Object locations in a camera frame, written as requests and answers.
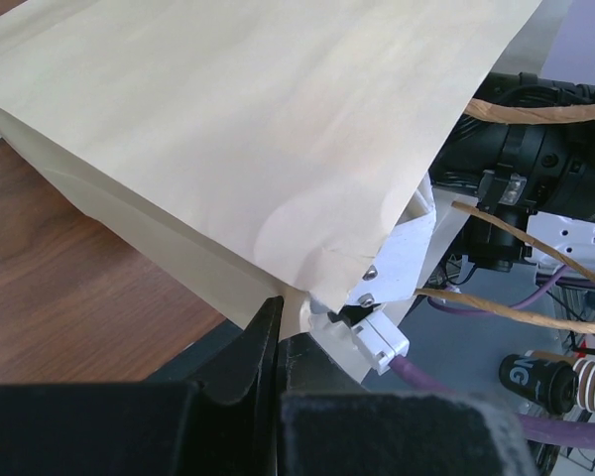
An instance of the white power strip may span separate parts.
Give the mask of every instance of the white power strip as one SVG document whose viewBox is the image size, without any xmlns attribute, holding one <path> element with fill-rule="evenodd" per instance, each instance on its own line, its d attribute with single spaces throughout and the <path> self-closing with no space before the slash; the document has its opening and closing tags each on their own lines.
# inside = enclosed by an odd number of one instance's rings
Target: white power strip
<svg viewBox="0 0 595 476">
<path fill-rule="evenodd" d="M 529 219 L 527 233 L 595 272 L 595 223 L 539 213 Z M 536 249 L 528 260 L 542 269 L 559 264 Z"/>
</svg>

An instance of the white plastic clip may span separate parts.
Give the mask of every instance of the white plastic clip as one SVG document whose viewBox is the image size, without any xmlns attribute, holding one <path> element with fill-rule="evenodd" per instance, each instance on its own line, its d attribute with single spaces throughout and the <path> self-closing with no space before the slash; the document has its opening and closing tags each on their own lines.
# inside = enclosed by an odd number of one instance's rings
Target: white plastic clip
<svg viewBox="0 0 595 476">
<path fill-rule="evenodd" d="M 410 341 L 382 310 L 376 310 L 352 327 L 353 342 L 379 375 L 397 355 L 406 356 Z"/>
</svg>

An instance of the bolt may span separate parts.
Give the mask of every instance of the bolt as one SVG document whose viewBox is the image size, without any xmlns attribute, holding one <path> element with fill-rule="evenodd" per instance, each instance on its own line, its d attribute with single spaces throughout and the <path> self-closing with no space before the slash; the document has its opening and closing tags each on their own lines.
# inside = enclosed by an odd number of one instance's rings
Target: bolt
<svg viewBox="0 0 595 476">
<path fill-rule="evenodd" d="M 377 275 L 379 273 L 377 273 L 377 268 L 375 268 L 373 265 L 370 265 L 370 268 L 368 268 L 368 271 L 366 272 L 366 274 L 364 275 L 364 277 L 362 278 L 362 280 L 364 281 L 372 281 L 375 278 L 377 278 Z"/>
<path fill-rule="evenodd" d="M 370 293 L 359 297 L 359 305 L 362 307 L 370 307 L 375 303 L 375 297 Z"/>
<path fill-rule="evenodd" d="M 546 167 L 547 169 L 555 167 L 558 162 L 559 159 L 557 158 L 556 154 L 548 154 L 542 158 L 542 166 Z"/>
</svg>

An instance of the wooden surface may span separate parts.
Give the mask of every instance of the wooden surface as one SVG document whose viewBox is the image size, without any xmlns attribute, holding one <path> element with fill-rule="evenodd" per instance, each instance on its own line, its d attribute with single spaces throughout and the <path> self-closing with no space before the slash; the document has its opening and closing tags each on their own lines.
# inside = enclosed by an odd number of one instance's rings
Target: wooden surface
<svg viewBox="0 0 595 476">
<path fill-rule="evenodd" d="M 0 141 L 0 382 L 143 379 L 222 319 Z"/>
</svg>

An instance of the purple wall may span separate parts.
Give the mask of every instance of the purple wall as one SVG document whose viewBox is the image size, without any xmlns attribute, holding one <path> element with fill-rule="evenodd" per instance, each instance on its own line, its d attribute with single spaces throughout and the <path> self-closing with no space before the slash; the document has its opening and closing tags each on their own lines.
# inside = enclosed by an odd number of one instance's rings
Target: purple wall
<svg viewBox="0 0 595 476">
<path fill-rule="evenodd" d="M 541 76 L 595 84 L 595 0 L 573 2 Z"/>
</svg>

